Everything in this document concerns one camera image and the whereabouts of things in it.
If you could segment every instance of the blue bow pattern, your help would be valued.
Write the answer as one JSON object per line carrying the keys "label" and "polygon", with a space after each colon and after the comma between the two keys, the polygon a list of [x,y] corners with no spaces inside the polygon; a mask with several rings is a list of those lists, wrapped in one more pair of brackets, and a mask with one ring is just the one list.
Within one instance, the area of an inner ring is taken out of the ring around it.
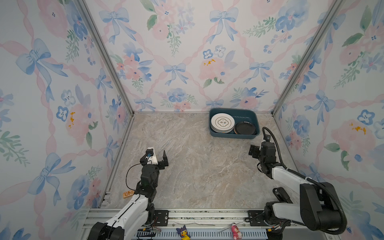
{"label": "blue bow pattern", "polygon": [[311,170],[311,172],[312,172],[311,174],[306,175],[305,172],[303,172],[303,171],[300,171],[300,173],[303,174],[303,175],[306,176],[306,177],[310,177],[310,178],[312,178],[312,179],[315,180],[315,181],[318,181],[318,182],[325,182],[324,178],[322,178],[322,177],[320,176],[320,173],[317,172],[317,168],[316,168],[316,166],[315,166],[314,163],[311,163],[311,164],[309,165],[309,167],[310,167],[310,170]]}
{"label": "blue bow pattern", "polygon": [[29,186],[28,193],[37,195],[39,194],[45,185],[45,181],[47,183],[51,184],[53,187],[56,188],[55,194],[53,196],[53,205],[56,206],[56,202],[58,200],[61,200],[59,191],[57,188],[59,188],[60,181],[57,177],[54,176],[48,176],[49,174],[60,174],[60,173],[66,173],[69,171],[72,171],[76,167],[71,167],[72,160],[70,160],[67,164],[62,166],[61,168],[55,169],[54,168],[61,162],[60,157],[56,153],[50,153],[48,157],[45,160],[45,168],[40,173],[40,176],[36,177],[31,185]]}
{"label": "blue bow pattern", "polygon": [[100,89],[100,87],[101,87],[104,91],[104,104],[107,103],[107,97],[106,97],[107,89],[105,88],[105,86],[107,86],[109,88],[113,88],[111,85],[111,81],[107,82],[104,80],[104,79],[106,79],[106,77],[107,76],[105,75],[104,69],[100,68],[100,75],[98,78],[95,79],[96,88]]}
{"label": "blue bow pattern", "polygon": [[104,150],[104,157],[108,157],[108,155],[111,155],[111,167],[113,167],[114,165],[114,161],[113,161],[113,151],[112,149],[115,149],[115,148],[118,148],[119,145],[118,145],[118,142],[116,141],[114,144],[113,143],[113,138],[112,136],[110,135],[108,137],[108,144],[107,144],[107,147],[105,148]]}
{"label": "blue bow pattern", "polygon": [[281,119],[281,118],[283,118],[283,112],[285,112],[285,110],[287,109],[287,104],[286,103],[284,103],[282,106],[281,106],[281,109],[280,109],[280,111],[279,111],[279,120]]}
{"label": "blue bow pattern", "polygon": [[222,106],[224,104],[224,100],[218,100],[218,101],[206,101],[205,104],[207,106],[211,106],[211,108],[216,108],[218,106]]}
{"label": "blue bow pattern", "polygon": [[228,34],[229,38],[232,41],[234,41],[233,40],[233,34],[236,34],[237,31],[234,30],[231,26],[229,26],[228,21],[231,21],[233,23],[236,22],[238,14],[239,14],[239,10],[237,8],[231,8],[228,12],[226,12],[226,11],[220,12],[218,10],[212,11],[209,14],[209,19],[211,20],[212,23],[217,22],[217,21],[219,21],[219,22],[217,25],[216,34],[210,36],[207,39],[207,41],[209,43],[212,43],[215,36],[219,35],[223,31],[223,20],[224,20],[225,29],[227,30],[227,34]]}
{"label": "blue bow pattern", "polygon": [[148,107],[150,110],[155,111],[155,107],[152,107],[150,104],[152,103],[151,98],[146,99],[134,99],[133,100],[137,104],[141,104],[141,109],[139,111],[142,111],[145,109],[145,107]]}
{"label": "blue bow pattern", "polygon": [[180,72],[185,72],[185,64],[184,63],[180,63],[179,65],[165,65],[164,66],[164,71],[166,73],[169,73],[169,72],[172,72],[172,78],[171,80],[167,81],[166,82],[166,85],[170,85],[170,83],[176,79],[176,74],[179,76],[179,78],[185,83],[187,84],[186,80],[188,79],[187,77],[184,77]]}
{"label": "blue bow pattern", "polygon": [[113,29],[115,31],[115,35],[111,36],[108,40],[108,42],[112,42],[115,44],[115,38],[117,35],[120,34],[120,28],[119,26],[124,30],[124,32],[130,36],[131,39],[135,40],[135,37],[133,36],[136,32],[132,29],[129,29],[126,27],[121,21],[128,23],[129,22],[129,16],[128,12],[125,8],[119,8],[116,12],[108,12],[108,11],[101,11],[99,12],[99,15],[103,22],[109,23],[112,21]]}
{"label": "blue bow pattern", "polygon": [[33,43],[33,49],[29,52],[29,54],[22,54],[20,55],[17,60],[16,64],[17,66],[26,74],[31,75],[35,71],[35,65],[39,72],[43,75],[44,79],[47,81],[48,86],[45,90],[45,97],[47,102],[49,102],[49,99],[55,100],[52,95],[50,84],[52,82],[51,75],[49,74],[48,70],[43,67],[41,64],[49,68],[50,70],[54,71],[55,73],[68,77],[67,74],[62,72],[63,69],[62,64],[52,64],[47,63],[46,61],[42,60],[44,58],[50,58],[51,53],[49,52],[47,46],[45,43],[40,39],[35,39],[35,42]]}
{"label": "blue bow pattern", "polygon": [[316,98],[319,99],[320,101],[318,101],[318,103],[316,103],[316,105],[314,105],[313,107],[305,106],[305,110],[306,111],[309,109],[317,110],[318,108],[320,108],[319,114],[317,115],[317,125],[319,125],[320,120],[324,122],[324,116],[323,116],[324,107],[325,107],[325,110],[329,112],[335,107],[336,103],[334,100],[328,99],[322,90],[317,91]]}
{"label": "blue bow pattern", "polygon": [[[320,14],[320,17],[317,20],[318,24],[322,24],[323,23],[326,13],[327,12],[324,12],[324,13]],[[339,29],[339,27],[344,22],[344,20],[345,20],[345,14],[340,14],[339,16],[337,16],[335,18],[335,20],[333,21],[333,23],[332,23],[333,28],[335,30]],[[332,28],[329,28],[329,30],[327,32],[327,37],[325,38],[324,50],[327,49],[327,46],[328,46],[329,43],[333,43],[331,31],[332,31]]]}
{"label": "blue bow pattern", "polygon": [[244,80],[244,82],[248,83],[252,78],[257,77],[257,75],[259,75],[259,72],[260,72],[262,79],[266,82],[266,78],[268,78],[270,76],[264,72],[264,69],[265,70],[271,69],[272,64],[273,64],[272,61],[268,61],[266,63],[251,63],[249,65],[249,69],[251,69],[251,70],[256,69],[255,73],[253,74],[253,76],[251,78],[247,78],[246,80]]}

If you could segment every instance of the pink flower pattern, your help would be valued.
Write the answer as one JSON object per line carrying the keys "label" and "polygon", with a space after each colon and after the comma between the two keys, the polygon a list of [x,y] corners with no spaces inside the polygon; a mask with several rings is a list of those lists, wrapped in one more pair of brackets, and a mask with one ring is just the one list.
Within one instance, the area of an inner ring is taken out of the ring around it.
{"label": "pink flower pattern", "polygon": [[56,0],[37,0],[40,19],[48,31],[59,38],[67,38],[68,22],[63,6]]}
{"label": "pink flower pattern", "polygon": [[84,107],[81,104],[76,104],[68,114],[65,128],[68,134],[75,138],[76,143],[82,145],[89,131],[88,126],[90,124],[93,126],[93,122],[96,122],[94,109],[89,106]]}
{"label": "pink flower pattern", "polygon": [[375,136],[364,124],[351,119],[344,121],[339,129],[331,131],[332,138],[339,144],[342,151],[348,155],[344,161],[349,161],[348,167],[353,171],[367,172],[367,165],[374,163],[368,156],[369,151],[376,146]]}

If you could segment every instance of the toy figurine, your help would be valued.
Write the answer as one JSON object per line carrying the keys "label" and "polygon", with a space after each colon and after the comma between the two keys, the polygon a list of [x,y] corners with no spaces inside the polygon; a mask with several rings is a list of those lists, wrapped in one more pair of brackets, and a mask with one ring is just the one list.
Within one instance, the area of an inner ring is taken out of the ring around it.
{"label": "toy figurine", "polygon": [[235,223],[232,224],[232,232],[233,232],[233,238],[234,240],[242,239],[243,234],[239,231],[238,227]]}
{"label": "toy figurine", "polygon": [[190,240],[191,236],[188,235],[185,225],[182,228],[177,228],[176,230],[177,234],[180,235],[181,240]]}

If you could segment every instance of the wooden block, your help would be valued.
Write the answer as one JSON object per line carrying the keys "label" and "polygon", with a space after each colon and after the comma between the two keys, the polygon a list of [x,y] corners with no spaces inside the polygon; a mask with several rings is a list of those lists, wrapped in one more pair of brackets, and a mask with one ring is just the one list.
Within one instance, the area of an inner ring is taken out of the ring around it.
{"label": "wooden block", "polygon": [[124,193],[122,194],[122,197],[123,197],[123,198],[131,197],[131,196],[133,196],[133,194],[135,194],[135,191],[133,191],[133,190],[129,190],[129,191],[127,191],[127,192],[124,192]]}

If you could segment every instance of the white plate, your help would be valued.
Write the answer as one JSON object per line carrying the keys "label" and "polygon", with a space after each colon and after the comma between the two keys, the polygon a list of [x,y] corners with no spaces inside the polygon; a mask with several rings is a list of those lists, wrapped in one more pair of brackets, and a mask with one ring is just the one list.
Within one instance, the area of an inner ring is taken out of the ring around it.
{"label": "white plate", "polygon": [[213,131],[215,131],[215,132],[219,132],[219,133],[229,133],[230,131],[232,131],[232,129],[227,130],[227,131],[220,131],[220,130],[217,130],[216,128],[214,128],[214,127],[212,126],[212,124],[211,124],[210,126],[211,126],[211,128],[212,128]]}
{"label": "white plate", "polygon": [[212,117],[211,125],[214,129],[219,131],[231,131],[235,126],[235,120],[229,114],[218,113]]}

